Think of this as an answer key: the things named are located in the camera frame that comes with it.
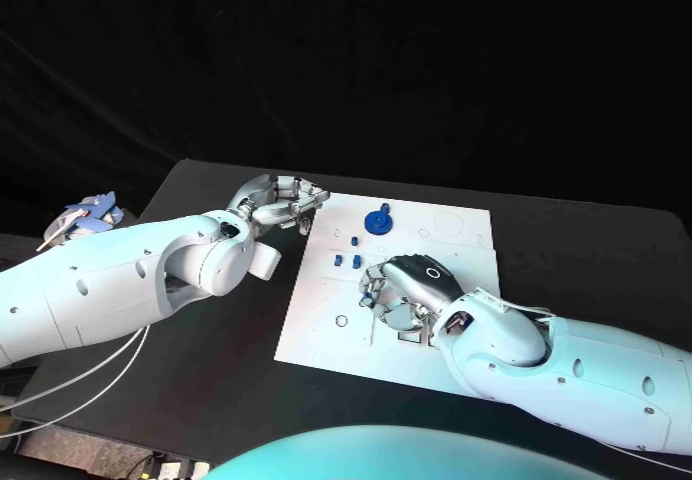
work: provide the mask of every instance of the white cable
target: white cable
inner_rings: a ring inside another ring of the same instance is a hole
[[[31,428],[27,428],[25,430],[21,430],[18,432],[12,432],[12,433],[7,433],[4,435],[0,435],[0,439],[1,438],[9,438],[9,437],[14,437],[15,435],[21,435],[24,433],[28,433],[28,432],[33,432],[34,430],[38,430],[44,427],[47,427],[48,425],[51,425],[53,423],[59,422],[63,418],[67,418],[71,414],[74,414],[79,410],[82,410],[82,408],[84,408],[92,402],[96,401],[96,399],[100,397],[100,395],[109,390],[109,388],[115,385],[116,381],[119,380],[119,378],[122,377],[122,375],[125,374],[126,372],[126,369],[129,368],[129,365],[133,363],[133,360],[136,358],[136,355],[139,354],[139,350],[141,350],[141,347],[144,345],[144,340],[146,339],[146,333],[148,333],[148,325],[146,327],[144,328],[144,336],[141,337],[141,341],[139,341],[139,345],[136,346],[136,350],[133,351],[133,354],[132,354],[132,358],[129,359],[129,361],[126,362],[126,365],[125,365],[125,368],[122,369],[122,371],[119,372],[118,376],[112,379],[112,382],[106,385],[106,387],[96,393],[96,395],[93,395],[93,397],[90,397],[89,400],[86,400],[86,402],[82,403],[82,405],[79,405],[79,407],[76,407],[70,412],[67,412],[64,415],[61,415],[60,417],[57,417],[54,420],[50,420],[47,423],[43,423],[41,425],[35,426],[35,427],[31,427]]]
[[[635,453],[631,453],[627,450],[622,450],[621,448],[616,448],[612,445],[608,445],[606,443],[601,442],[599,440],[596,440],[596,442],[601,445],[605,445],[606,447],[609,447],[612,450],[616,450],[619,453],[625,453],[627,455],[631,455],[632,457],[637,457],[640,460],[645,460],[647,462],[651,462],[655,465],[660,465],[663,467],[671,468],[673,470],[678,470],[680,472],[692,474],[692,470],[686,470],[684,468],[676,467],[674,465],[668,465],[667,463],[658,462],[652,458],[642,457],[641,455],[637,455]]]
[[[477,287],[477,291],[482,292],[484,295],[487,295],[495,302],[504,304],[507,307],[516,308],[516,310],[523,310],[524,312],[533,312],[539,313],[540,315],[546,315],[547,317],[554,317],[556,315],[543,307],[523,307],[521,305],[517,305],[516,303],[507,302],[504,299],[497,298],[487,290],[482,288]]]
[[[44,392],[37,393],[31,397],[27,397],[18,402],[14,402],[11,405],[7,405],[2,408],[0,408],[0,413],[2,413],[7,410],[11,410],[12,408],[18,407],[24,403],[33,402],[34,400],[44,397],[46,395],[50,395],[53,392],[56,392],[57,390],[60,390],[61,388],[64,388],[66,386],[77,382],[83,377],[87,377],[123,352],[125,348],[132,344],[135,338],[139,336],[139,333],[142,331],[144,331],[144,328],[139,328],[136,332],[133,332],[133,335],[131,336],[128,342],[119,347],[115,353],[90,370],[86,370],[86,372],[83,372],[77,377],[74,377],[71,380],[67,380],[64,383],[60,383],[60,385],[50,388]]]

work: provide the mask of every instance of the blue robotic component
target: blue robotic component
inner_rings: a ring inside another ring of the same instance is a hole
[[[115,206],[115,193],[109,192],[105,195],[96,195],[92,200],[92,203],[74,203],[67,205],[64,208],[69,210],[84,210],[87,215],[76,219],[74,224],[70,227],[84,228],[93,233],[105,232],[112,228],[112,225],[100,220],[106,213],[110,214],[113,224],[122,220],[122,212]]]
[[[384,235],[392,229],[393,222],[389,216],[389,204],[383,203],[379,210],[364,216],[364,229],[373,235]]]

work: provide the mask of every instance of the robotic hand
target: robotic hand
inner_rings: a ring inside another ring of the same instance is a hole
[[[400,301],[379,303],[389,286]],[[425,324],[465,394],[619,447],[692,454],[692,355],[618,328],[464,293],[428,256],[367,268],[360,305],[394,330]]]
[[[328,192],[306,180],[260,175],[226,210],[77,238],[0,273],[0,367],[90,345],[224,295],[244,273],[268,280],[281,254],[255,241],[295,224]]]

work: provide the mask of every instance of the blue knob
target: blue knob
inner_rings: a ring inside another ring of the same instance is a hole
[[[384,235],[392,229],[393,222],[389,216],[389,204],[383,203],[379,210],[364,216],[364,229],[373,235]]]

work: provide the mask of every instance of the blue object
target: blue object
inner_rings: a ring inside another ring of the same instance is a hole
[[[389,204],[383,203],[379,210],[364,216],[364,229],[373,235],[384,235],[392,229],[393,222],[389,216]]]
[[[79,227],[90,230],[93,233],[105,232],[112,228],[112,225],[100,220],[106,213],[110,214],[113,223],[122,220],[122,211],[115,206],[115,192],[96,195],[92,203],[74,203],[64,208],[73,211],[82,209],[87,212],[84,217],[76,219],[69,230]]]
[[[204,480],[237,478],[603,480],[523,448],[458,433],[381,425],[327,428],[282,438],[204,476]]]

